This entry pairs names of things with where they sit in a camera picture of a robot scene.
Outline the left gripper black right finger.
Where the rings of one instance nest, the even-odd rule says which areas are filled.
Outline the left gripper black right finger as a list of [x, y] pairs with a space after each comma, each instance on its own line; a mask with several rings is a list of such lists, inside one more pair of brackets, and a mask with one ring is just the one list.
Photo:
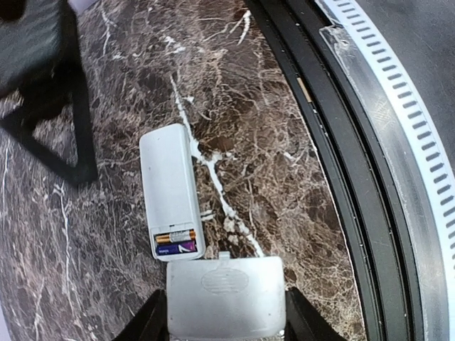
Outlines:
[[295, 287], [286, 291], [284, 340], [346, 341]]

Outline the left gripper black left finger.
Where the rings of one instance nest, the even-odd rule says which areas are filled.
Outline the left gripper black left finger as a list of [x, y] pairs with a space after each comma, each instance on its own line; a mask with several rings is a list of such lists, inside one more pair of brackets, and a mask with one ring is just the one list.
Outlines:
[[167, 328], [167, 299], [164, 290], [156, 290], [136, 315], [115, 337], [115, 341], [169, 340]]

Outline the battery with yellow tip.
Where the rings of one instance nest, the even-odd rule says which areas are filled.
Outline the battery with yellow tip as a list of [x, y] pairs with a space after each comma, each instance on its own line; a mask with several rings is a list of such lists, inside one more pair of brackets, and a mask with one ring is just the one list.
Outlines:
[[196, 232], [193, 229], [190, 229], [178, 232], [170, 232], [168, 234], [158, 234], [155, 235], [154, 238], [157, 244], [187, 242], [196, 239]]

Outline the white battery cover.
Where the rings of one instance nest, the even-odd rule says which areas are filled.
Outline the white battery cover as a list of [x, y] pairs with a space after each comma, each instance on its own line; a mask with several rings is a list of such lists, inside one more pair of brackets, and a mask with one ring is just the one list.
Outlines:
[[179, 340], [255, 340], [285, 329], [278, 256], [170, 262], [166, 296], [168, 331]]

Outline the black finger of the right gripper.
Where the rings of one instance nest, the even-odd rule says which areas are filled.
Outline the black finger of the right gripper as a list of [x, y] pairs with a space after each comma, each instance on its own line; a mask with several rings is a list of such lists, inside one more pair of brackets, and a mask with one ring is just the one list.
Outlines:
[[[15, 91], [23, 103], [1, 118], [1, 128], [69, 184], [97, 180], [77, 16], [68, 1], [1, 2], [1, 97]], [[39, 122], [56, 118], [67, 105], [73, 108], [73, 166], [33, 136]]]

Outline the black front rail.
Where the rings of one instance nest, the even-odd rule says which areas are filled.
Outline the black front rail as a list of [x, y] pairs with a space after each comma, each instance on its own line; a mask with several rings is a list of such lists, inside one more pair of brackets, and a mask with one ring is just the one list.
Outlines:
[[422, 340], [405, 215], [367, 114], [321, 36], [315, 1], [248, 1], [299, 105], [331, 188], [369, 340]]

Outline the battery with blue tip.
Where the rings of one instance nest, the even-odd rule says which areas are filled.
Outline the battery with blue tip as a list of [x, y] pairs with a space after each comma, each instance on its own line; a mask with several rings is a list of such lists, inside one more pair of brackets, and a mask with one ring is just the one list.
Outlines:
[[197, 252], [197, 246], [195, 241], [158, 244], [156, 247], [156, 254], [158, 256], [168, 256], [174, 254], [185, 254], [193, 252]]

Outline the white remote control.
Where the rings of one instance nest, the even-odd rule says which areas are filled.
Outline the white remote control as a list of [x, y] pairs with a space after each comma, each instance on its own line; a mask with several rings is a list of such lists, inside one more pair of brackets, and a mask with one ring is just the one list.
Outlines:
[[[182, 124], [144, 134], [139, 140], [141, 177], [151, 252], [160, 261], [198, 259], [205, 253], [190, 141]], [[193, 229], [197, 252], [158, 256], [158, 234]]]

